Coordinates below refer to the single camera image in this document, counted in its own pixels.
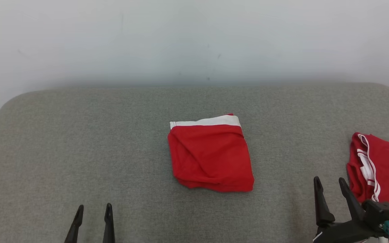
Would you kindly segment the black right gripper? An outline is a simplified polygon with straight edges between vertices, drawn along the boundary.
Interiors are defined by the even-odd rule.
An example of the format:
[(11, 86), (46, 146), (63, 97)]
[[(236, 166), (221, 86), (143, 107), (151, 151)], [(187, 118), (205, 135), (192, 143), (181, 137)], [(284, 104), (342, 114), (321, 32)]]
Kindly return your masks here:
[(352, 220), (334, 223), (335, 217), (329, 211), (320, 178), (314, 177), (315, 221), (318, 231), (312, 241), (314, 243), (357, 243), (372, 237), (385, 237), (386, 234), (382, 229), (379, 227), (373, 229), (362, 221), (365, 211), (350, 190), (346, 180), (339, 178), (338, 182), (342, 195), (347, 201)]

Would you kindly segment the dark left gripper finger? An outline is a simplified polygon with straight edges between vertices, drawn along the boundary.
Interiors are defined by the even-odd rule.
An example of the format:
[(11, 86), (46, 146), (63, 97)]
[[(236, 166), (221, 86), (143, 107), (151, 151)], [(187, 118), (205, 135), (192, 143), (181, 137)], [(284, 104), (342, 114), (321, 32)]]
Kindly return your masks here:
[(77, 243), (80, 226), (82, 225), (82, 218), (84, 212), (84, 205), (80, 205), (77, 209), (73, 222), (71, 223), (68, 234), (64, 243)]
[(116, 243), (115, 241), (115, 230), (114, 230), (114, 217), (112, 204), (107, 203), (106, 211), (104, 215), (105, 229), (103, 235), (103, 243)]

